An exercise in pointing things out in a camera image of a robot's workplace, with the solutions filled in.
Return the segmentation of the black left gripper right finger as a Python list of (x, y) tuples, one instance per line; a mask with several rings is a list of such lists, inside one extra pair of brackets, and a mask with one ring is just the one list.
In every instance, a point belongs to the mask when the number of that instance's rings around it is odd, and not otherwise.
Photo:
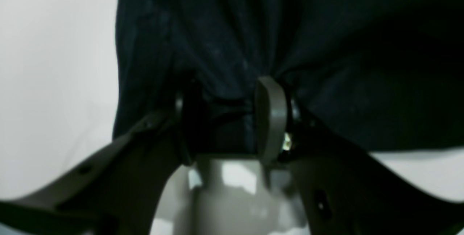
[(257, 79), (257, 156), (282, 166), (301, 196), (312, 235), (457, 235), (463, 203), (413, 187), (330, 131), (272, 77)]

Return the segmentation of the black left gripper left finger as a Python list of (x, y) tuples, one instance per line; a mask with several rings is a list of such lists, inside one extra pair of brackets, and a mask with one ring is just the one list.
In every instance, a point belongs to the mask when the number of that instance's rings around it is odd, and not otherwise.
[(148, 235), (166, 182), (194, 163), (201, 97), (190, 81), (167, 108), (57, 180), (1, 201), (1, 225), (21, 235)]

